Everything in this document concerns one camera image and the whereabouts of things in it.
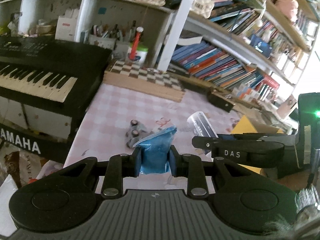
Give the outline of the wooden chessboard box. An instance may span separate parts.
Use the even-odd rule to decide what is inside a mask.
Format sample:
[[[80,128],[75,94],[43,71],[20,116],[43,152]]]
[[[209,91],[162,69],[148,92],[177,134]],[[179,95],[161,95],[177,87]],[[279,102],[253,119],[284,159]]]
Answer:
[[[104,83],[176,102],[181,102],[185,95],[180,81],[170,74],[123,61],[108,66]]]

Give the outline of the clear plastic ruler case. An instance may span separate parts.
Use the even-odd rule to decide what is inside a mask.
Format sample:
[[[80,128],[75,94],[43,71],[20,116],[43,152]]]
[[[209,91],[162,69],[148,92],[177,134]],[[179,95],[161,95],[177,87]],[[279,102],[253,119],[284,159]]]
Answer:
[[[218,138],[212,125],[202,111],[195,112],[187,119],[189,127],[193,130],[194,137],[191,140],[195,148],[202,149],[206,155],[212,155],[212,143]]]

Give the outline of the white bookshelf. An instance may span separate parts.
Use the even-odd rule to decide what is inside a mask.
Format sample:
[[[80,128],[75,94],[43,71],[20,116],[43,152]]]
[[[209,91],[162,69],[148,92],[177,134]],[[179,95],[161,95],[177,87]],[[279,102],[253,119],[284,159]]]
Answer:
[[[164,6],[135,0],[1,0],[1,35],[89,42],[91,34],[129,45],[136,29],[143,27],[149,67],[166,71],[176,46],[206,41],[266,72],[280,84],[277,94],[282,99],[296,95],[304,73],[297,59],[312,47],[278,3],[240,0],[234,21],[223,27],[219,21],[227,18],[226,8],[214,4],[210,18],[204,18],[190,11],[192,2],[180,0],[171,9],[172,0],[165,0]],[[272,47],[269,58],[250,45],[252,34]]]

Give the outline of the row of leaning books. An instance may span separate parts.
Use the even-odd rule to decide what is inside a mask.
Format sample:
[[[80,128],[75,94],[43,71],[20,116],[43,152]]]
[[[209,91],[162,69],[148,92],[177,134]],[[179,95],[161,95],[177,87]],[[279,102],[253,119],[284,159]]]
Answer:
[[[168,71],[210,82],[248,102],[273,100],[280,87],[276,80],[256,65],[246,65],[206,41],[176,46]]]

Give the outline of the yellow cardboard box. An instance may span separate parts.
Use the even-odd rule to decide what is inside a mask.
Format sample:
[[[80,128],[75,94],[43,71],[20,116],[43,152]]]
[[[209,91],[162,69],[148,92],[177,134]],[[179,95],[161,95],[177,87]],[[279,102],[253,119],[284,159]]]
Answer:
[[[231,135],[237,140],[262,140],[281,144],[285,143],[286,136],[282,129],[261,124],[245,115],[231,130]],[[248,142],[243,145],[247,147],[247,155],[236,157],[236,163],[256,168],[276,169],[283,161],[284,146],[279,150],[269,150],[267,144],[259,144],[257,148],[253,148]]]

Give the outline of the black Yamaha keyboard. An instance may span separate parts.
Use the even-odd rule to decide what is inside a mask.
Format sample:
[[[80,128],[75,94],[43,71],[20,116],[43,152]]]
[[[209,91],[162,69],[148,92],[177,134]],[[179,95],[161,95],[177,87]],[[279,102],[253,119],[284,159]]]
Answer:
[[[1,139],[65,162],[111,56],[83,43],[1,37]]]

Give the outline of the grey batteries pack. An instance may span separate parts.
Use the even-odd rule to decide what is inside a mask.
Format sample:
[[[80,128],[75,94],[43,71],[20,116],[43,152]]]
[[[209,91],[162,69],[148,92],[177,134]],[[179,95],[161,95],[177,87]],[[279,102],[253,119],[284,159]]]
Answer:
[[[134,144],[147,137],[150,134],[150,131],[146,126],[140,121],[133,119],[130,121],[129,129],[127,130],[126,137],[126,146],[128,148],[133,148]]]

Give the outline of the pink card box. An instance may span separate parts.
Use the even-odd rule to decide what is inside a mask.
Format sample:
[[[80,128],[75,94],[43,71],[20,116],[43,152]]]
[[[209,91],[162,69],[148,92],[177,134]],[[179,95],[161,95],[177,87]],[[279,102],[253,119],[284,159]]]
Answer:
[[[285,119],[289,116],[296,108],[297,99],[291,94],[277,109],[277,114]]]

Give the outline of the green lid white jar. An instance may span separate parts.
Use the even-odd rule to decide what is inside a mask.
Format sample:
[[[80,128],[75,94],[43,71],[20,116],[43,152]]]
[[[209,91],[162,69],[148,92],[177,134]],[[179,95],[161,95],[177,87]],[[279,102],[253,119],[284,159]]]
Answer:
[[[129,60],[129,61],[131,61],[130,55],[131,55],[132,46],[133,46],[133,43],[130,43],[128,51],[127,51],[126,59]],[[149,50],[148,47],[146,47],[143,44],[139,43],[139,45],[137,47],[137,50],[136,50],[135,58],[132,60],[132,62],[134,64],[142,66],[145,63],[146,56],[148,54],[148,50]]]

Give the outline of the white pearl handbag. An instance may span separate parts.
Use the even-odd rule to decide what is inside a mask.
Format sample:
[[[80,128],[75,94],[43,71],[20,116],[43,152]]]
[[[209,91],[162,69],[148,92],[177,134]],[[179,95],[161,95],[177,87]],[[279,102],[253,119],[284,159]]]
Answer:
[[[214,2],[211,0],[193,0],[190,11],[201,15],[204,18],[210,18],[213,7]]]

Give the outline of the blue tissue packet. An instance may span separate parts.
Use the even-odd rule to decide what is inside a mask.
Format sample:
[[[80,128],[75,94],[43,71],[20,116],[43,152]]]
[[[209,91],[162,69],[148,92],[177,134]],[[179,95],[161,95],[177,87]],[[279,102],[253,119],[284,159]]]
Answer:
[[[170,126],[144,137],[133,145],[142,149],[141,174],[169,172],[167,155],[176,132],[177,127]]]

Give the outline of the brown wooden case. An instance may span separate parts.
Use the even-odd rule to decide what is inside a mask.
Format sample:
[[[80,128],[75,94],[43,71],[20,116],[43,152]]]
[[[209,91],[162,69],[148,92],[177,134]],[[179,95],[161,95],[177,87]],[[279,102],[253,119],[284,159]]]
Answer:
[[[209,90],[207,92],[207,100],[210,102],[213,106],[220,108],[226,112],[230,112],[234,106],[235,103],[231,100],[225,98],[223,95],[221,95],[219,92],[215,90]]]

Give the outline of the white pen holder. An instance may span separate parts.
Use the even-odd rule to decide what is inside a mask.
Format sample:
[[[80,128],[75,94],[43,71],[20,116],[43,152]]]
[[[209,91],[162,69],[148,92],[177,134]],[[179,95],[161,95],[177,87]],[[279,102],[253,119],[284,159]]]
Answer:
[[[102,38],[102,37],[97,37],[95,35],[90,34],[88,41],[90,45],[99,46],[104,49],[114,50],[116,46],[115,38]]]

